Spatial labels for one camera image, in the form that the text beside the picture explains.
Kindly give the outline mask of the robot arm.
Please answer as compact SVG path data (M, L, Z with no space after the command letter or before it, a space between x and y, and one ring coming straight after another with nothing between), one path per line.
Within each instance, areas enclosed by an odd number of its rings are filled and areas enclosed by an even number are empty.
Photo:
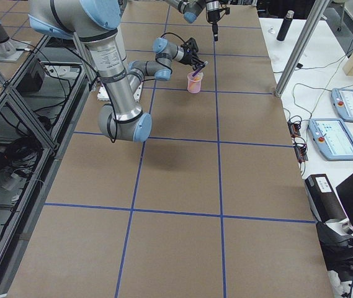
M206 12L206 19L212 26L213 39L218 41L218 22L221 19L221 6L219 1L183 1L183 0L164 0L165 3L179 11L184 19L192 24L196 21L202 11Z
M89 50L93 70L111 101L103 105L98 126L112 140L144 142L149 137L151 115L134 98L145 78L170 80L173 61L190 65L194 71L206 66L197 56L193 38L176 45L163 37L154 41L153 61L133 61L125 66L117 43L121 21L117 1L30 1L29 6L30 26L35 31L63 39L77 37Z

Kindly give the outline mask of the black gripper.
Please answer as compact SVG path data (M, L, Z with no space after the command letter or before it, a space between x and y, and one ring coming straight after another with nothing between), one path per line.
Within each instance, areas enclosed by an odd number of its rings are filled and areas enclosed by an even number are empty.
M181 64L196 67L192 73L193 75L197 75L204 67L208 65L208 61L203 61L198 58L197 53L199 51L199 47L193 37L190 37L187 41L182 43L181 48L183 50Z
M207 11L207 22L212 25L213 39L215 42L218 41L218 24L217 22L220 20L220 11L212 10Z

